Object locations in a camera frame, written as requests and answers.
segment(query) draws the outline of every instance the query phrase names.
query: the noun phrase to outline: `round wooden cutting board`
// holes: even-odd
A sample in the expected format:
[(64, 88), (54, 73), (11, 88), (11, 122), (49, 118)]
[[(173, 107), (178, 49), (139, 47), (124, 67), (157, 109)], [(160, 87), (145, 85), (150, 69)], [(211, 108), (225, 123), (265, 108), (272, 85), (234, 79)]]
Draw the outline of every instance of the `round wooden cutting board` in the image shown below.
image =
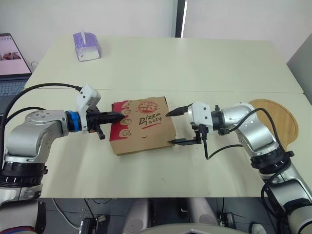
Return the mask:
[[(250, 104), (255, 108), (262, 107), (270, 113), (275, 123), (279, 139), (284, 149), (287, 150), (287, 146), (297, 139), (299, 132), (297, 121), (293, 115), (285, 107), (271, 100), (256, 99), (251, 101)], [(257, 114), (258, 118), (274, 135), (273, 128), (266, 114), (262, 111), (258, 111)]]

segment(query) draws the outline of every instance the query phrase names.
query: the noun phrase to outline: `robotic arm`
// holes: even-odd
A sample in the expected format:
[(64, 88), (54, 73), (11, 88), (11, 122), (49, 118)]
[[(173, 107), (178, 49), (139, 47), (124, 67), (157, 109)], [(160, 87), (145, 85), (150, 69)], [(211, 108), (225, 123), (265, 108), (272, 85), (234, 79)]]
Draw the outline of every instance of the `robotic arm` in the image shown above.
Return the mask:
[(170, 142), (190, 145), (201, 144), (203, 140), (205, 156), (209, 159), (207, 133), (218, 131), (220, 135), (225, 135), (235, 131), (251, 157), (251, 166), (259, 170), (265, 182), (261, 193), (267, 193), (274, 209), (273, 215), (287, 220), (293, 234), (312, 233), (312, 192), (291, 163), (293, 153), (284, 151), (279, 140), (257, 118), (256, 111), (252, 105), (242, 102), (222, 110), (216, 106), (215, 111), (203, 102), (179, 107), (167, 116), (188, 113), (196, 136), (193, 140), (183, 138)]
[(77, 112), (32, 112), (11, 132), (0, 171), (0, 231), (12, 233), (14, 228), (43, 232), (45, 204), (36, 199), (41, 194), (43, 175), (48, 172), (45, 163), (53, 141), (79, 131), (97, 132), (100, 139), (105, 139), (100, 125), (124, 118), (116, 112), (101, 113), (96, 107), (100, 98), (96, 90), (85, 85), (77, 97)]

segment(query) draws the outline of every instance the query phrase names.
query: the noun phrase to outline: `laptop screen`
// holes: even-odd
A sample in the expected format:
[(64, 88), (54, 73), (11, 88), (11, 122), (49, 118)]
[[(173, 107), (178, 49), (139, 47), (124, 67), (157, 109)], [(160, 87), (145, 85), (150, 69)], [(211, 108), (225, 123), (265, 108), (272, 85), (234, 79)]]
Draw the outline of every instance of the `laptop screen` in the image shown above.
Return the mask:
[(31, 74), (11, 35), (0, 35), (0, 77)]

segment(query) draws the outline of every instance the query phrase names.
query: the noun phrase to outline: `tissue box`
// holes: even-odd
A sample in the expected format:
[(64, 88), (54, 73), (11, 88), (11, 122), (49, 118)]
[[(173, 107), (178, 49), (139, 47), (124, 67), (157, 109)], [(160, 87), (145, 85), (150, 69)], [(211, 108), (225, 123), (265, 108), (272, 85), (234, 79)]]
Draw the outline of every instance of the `tissue box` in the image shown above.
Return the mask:
[(74, 36), (75, 50), (79, 61), (99, 59), (101, 51), (97, 37), (92, 33), (76, 33)]
[(127, 100), (113, 104), (113, 111), (126, 117), (111, 127), (110, 143), (116, 155), (173, 146), (176, 138), (171, 117), (166, 117), (165, 97)]

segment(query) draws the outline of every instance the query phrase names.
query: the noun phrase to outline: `laptop keyboard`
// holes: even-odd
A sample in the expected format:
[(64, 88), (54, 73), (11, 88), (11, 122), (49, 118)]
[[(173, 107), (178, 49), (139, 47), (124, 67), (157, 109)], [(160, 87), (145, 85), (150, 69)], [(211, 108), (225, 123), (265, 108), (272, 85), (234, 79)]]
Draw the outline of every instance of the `laptop keyboard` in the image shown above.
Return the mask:
[(19, 94), (24, 89), (25, 84), (25, 81), (0, 83), (0, 97)]

